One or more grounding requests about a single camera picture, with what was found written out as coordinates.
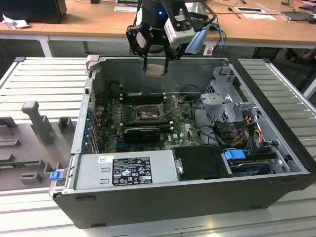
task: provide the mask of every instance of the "table leg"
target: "table leg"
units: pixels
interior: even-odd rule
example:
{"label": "table leg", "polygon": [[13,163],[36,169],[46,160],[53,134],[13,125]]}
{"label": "table leg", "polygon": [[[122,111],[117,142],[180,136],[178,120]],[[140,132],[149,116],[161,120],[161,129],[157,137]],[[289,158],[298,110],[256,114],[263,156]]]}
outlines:
{"label": "table leg", "polygon": [[85,52],[85,53],[90,53],[89,45],[88,45],[88,42],[87,42],[87,41],[84,41],[84,42],[83,42],[83,48],[84,48],[84,52]]}
{"label": "table leg", "polygon": [[52,52],[49,46],[48,36],[39,36],[38,41],[40,42],[41,48],[44,52],[45,57],[55,57],[54,52]]}
{"label": "table leg", "polygon": [[312,84],[306,89],[303,95],[306,97],[306,99],[309,99],[314,94],[315,91],[316,91],[316,78],[314,79]]}

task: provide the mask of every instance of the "table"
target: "table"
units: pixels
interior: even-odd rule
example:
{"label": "table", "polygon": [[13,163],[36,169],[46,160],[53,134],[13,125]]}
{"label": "table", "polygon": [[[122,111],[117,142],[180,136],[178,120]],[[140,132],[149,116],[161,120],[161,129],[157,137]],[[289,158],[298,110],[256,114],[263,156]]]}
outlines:
{"label": "table", "polygon": [[[291,11],[291,8],[280,4],[279,0],[253,0],[258,4],[277,11]],[[209,0],[209,6],[219,2],[242,7],[262,8],[246,0],[247,4],[239,0]],[[90,1],[66,0],[67,15],[61,24],[31,23],[27,29],[11,30],[0,26],[0,38],[38,40],[41,43],[46,57],[53,56],[49,47],[51,40],[70,41],[102,41],[127,42],[125,31],[132,24],[135,12],[116,12],[113,2],[90,4]],[[292,0],[292,5],[300,5],[298,0]],[[287,22],[281,15],[274,15],[276,20],[246,19],[243,15],[238,19],[234,14],[227,14],[227,6],[214,4],[212,9],[218,14],[219,23],[227,35],[226,45],[261,46],[261,47],[293,47],[314,48],[316,31],[315,26],[304,22]],[[209,32],[206,40],[208,45],[217,42],[217,32]]]}

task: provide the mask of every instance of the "power supply label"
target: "power supply label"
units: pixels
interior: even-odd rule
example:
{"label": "power supply label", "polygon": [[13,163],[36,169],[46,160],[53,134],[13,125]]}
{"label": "power supply label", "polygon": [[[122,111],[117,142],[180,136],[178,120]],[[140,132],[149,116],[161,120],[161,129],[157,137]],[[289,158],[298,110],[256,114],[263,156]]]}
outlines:
{"label": "power supply label", "polygon": [[149,157],[113,159],[114,186],[151,184],[153,182]]}

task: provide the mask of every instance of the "blue release tab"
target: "blue release tab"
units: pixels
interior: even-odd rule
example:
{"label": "blue release tab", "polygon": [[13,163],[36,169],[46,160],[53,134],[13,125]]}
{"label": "blue release tab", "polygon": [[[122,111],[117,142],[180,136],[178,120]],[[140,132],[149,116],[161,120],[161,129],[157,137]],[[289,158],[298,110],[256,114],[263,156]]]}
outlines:
{"label": "blue release tab", "polygon": [[50,181],[61,181],[63,180],[63,171],[54,171],[50,173],[49,180]]}
{"label": "blue release tab", "polygon": [[242,150],[228,150],[224,152],[226,159],[246,159]]}

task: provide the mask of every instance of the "computer case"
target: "computer case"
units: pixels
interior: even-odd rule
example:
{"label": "computer case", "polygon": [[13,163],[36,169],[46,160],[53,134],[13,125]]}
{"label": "computer case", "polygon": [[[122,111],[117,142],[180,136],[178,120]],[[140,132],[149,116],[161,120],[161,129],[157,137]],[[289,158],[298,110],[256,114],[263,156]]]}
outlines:
{"label": "computer case", "polygon": [[14,20],[58,24],[66,14],[65,0],[1,0],[2,14]]}

